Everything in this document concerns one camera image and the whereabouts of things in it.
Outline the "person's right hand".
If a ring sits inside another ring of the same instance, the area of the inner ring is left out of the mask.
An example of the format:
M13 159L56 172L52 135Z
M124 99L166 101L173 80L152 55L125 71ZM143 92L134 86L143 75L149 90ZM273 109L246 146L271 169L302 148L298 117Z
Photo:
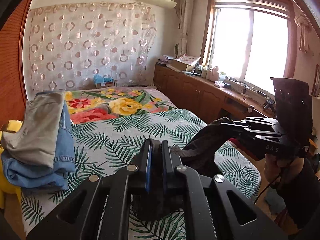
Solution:
M303 166L303 158L296 157L293 160L287 160L265 154L264 175L271 184L288 183L302 171Z

